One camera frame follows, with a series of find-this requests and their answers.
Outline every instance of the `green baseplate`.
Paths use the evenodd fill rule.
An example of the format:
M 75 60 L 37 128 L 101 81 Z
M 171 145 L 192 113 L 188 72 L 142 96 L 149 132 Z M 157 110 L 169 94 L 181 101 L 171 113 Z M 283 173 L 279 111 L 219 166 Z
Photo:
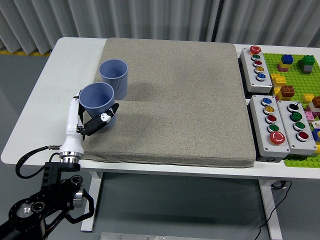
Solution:
M 302 59 L 304 55 L 292 54 L 294 62 L 292 63 L 289 71 L 281 72 L 278 71 L 277 66 L 283 54 L 263 53 L 263 55 L 269 74 L 281 74 L 285 77 L 287 85 L 293 86 L 295 94 L 291 101 L 299 101 L 303 105 L 303 108 L 305 108 L 307 104 L 303 103 L 303 94 L 313 94 L 315 97 L 320 96 L 320 67 L 317 61 L 315 61 L 313 64 L 312 73 L 303 74 L 297 67 L 297 62 L 298 60 Z M 307 158 L 288 155 L 284 159 L 284 164 L 287 167 L 320 168 L 320 154 L 316 156 L 309 156 Z

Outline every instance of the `table leg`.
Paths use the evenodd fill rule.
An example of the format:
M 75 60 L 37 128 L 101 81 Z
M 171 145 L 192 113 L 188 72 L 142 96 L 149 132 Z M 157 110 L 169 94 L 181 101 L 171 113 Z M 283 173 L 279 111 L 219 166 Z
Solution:
M 97 212 L 96 206 L 97 206 L 97 202 L 99 200 L 100 186 L 101 186 L 102 177 L 104 174 L 103 172 L 97 172 L 97 171 L 90 171 L 89 173 L 92 175 L 89 194 L 94 200 L 94 214 L 92 217 L 82 221 L 81 231 L 83 231 L 83 232 L 92 232 L 92 229 L 94 227 L 95 215 Z M 85 213 L 89 212 L 89 202 L 88 201 L 86 202 L 84 212 Z
M 271 191 L 271 184 L 273 184 L 274 182 L 276 181 L 275 180 L 259 180 L 266 219 L 270 217 L 271 211 L 275 208 L 275 201 Z M 268 222 L 268 229 L 269 229 L 271 240 L 283 239 L 280 225 L 279 225 L 277 210 L 274 210 L 272 213 L 272 217 Z

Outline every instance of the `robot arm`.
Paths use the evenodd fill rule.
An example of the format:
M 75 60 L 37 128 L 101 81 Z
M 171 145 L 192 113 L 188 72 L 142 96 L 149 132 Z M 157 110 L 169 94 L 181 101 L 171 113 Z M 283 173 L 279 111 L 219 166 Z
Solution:
M 74 175 L 61 180 L 62 172 L 77 172 L 80 170 L 79 160 L 84 156 L 82 141 L 85 135 L 92 135 L 103 128 L 116 113 L 119 107 L 115 103 L 106 112 L 83 124 L 83 107 L 79 104 L 79 97 L 72 98 L 68 111 L 65 135 L 66 139 L 60 146 L 44 146 L 25 154 L 16 164 L 15 172 L 23 179 L 32 178 L 44 169 L 41 190 L 29 198 L 18 201 L 9 211 L 9 220 L 0 226 L 0 239 L 22 240 L 47 239 L 48 235 L 65 218 L 75 224 L 93 216 L 94 200 L 83 188 L 83 179 Z M 49 150 L 55 152 L 50 160 L 36 173 L 23 176 L 20 168 L 32 155 Z M 51 162 L 54 155 L 59 155 L 60 162 Z M 74 219 L 69 212 L 75 207 L 82 207 L 82 199 L 89 201 L 89 212 Z M 50 223 L 46 224 L 46 217 L 53 213 L 61 213 Z

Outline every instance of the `plastic cup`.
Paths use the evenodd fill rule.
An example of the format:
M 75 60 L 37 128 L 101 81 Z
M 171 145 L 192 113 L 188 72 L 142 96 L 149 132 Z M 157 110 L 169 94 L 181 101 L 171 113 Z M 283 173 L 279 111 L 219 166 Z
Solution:
M 120 59 L 110 59 L 99 67 L 103 82 L 114 89 L 114 99 L 121 100 L 127 96 L 128 90 L 128 65 Z
M 115 91 L 112 86 L 105 82 L 94 82 L 86 86 L 79 94 L 79 102 L 88 112 L 91 118 L 106 112 L 115 104 Z M 105 126 L 112 127 L 116 122 L 114 115 Z

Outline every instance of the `black cable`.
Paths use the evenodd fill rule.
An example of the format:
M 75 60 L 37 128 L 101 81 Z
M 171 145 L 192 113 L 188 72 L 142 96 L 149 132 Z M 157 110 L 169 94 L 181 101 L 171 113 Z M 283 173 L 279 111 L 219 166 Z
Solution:
M 27 154 L 23 155 L 15 165 L 15 173 L 16 173 L 16 175 L 19 178 L 22 178 L 22 179 L 30 179 L 30 178 L 34 177 L 35 175 L 37 175 L 38 173 L 40 173 L 45 168 L 45 166 L 40 167 L 40 169 L 37 172 L 35 172 L 34 174 L 31 174 L 29 176 L 21 175 L 20 169 L 21 169 L 22 165 L 28 160 L 28 158 L 30 158 L 32 155 L 34 155 L 34 154 L 36 154 L 38 152 L 47 150 L 48 148 L 49 148 L 49 146 L 43 146 L 43 147 L 40 147 L 40 148 L 35 149 L 35 150 L 32 150 L 32 151 L 28 152 Z
M 53 145 L 53 146 L 43 146 L 43 147 L 40 147 L 38 149 L 35 149 L 35 150 L 32 150 L 30 152 L 28 152 L 27 154 L 23 155 L 19 161 L 16 163 L 15 165 L 15 173 L 16 175 L 19 177 L 19 178 L 22 178 L 22 179 L 30 179 L 30 178 L 33 178 L 35 175 L 37 175 L 38 173 L 40 173 L 44 168 L 45 166 L 43 165 L 42 167 L 40 167 L 40 169 L 35 172 L 34 174 L 31 174 L 29 176 L 23 176 L 21 173 L 20 173 L 20 169 L 21 167 L 23 166 L 23 164 L 34 154 L 36 153 L 39 153 L 41 151 L 44 151 L 44 150 L 47 150 L 47 149 L 50 149 L 50 150 L 58 150 L 60 146 L 58 145 Z M 54 155 L 56 154 L 59 154 L 58 152 L 55 152 L 54 154 L 51 155 L 50 159 L 49 159 L 49 162 L 51 162 L 52 158 L 54 157 Z
M 273 213 L 273 212 L 277 209 L 277 207 L 286 199 L 286 197 L 287 197 L 287 195 L 288 195 L 288 192 L 289 192 L 289 190 L 290 190 L 290 188 L 291 188 L 291 186 L 292 186 L 292 181 L 286 181 L 286 182 L 290 182 L 290 186 L 288 187 L 288 190 L 286 191 L 284 198 L 283 198 L 283 199 L 274 207 L 274 209 L 271 211 L 270 216 L 269 216 L 269 218 L 267 219 L 267 221 L 266 221 L 263 225 L 261 225 L 261 226 L 259 227 L 259 233 L 258 233 L 258 235 L 255 237 L 254 240 L 257 240 L 257 239 L 258 239 L 258 237 L 259 237 L 259 235 L 260 235 L 260 233 L 261 233 L 261 228 L 262 228 L 263 226 L 265 226 L 265 225 L 269 222 L 269 220 L 271 219 L 272 213 Z
M 51 157 L 49 158 L 49 163 L 51 163 L 52 158 L 54 157 L 54 155 L 59 155 L 59 153 L 58 153 L 58 152 L 55 152 L 54 154 L 52 154 Z

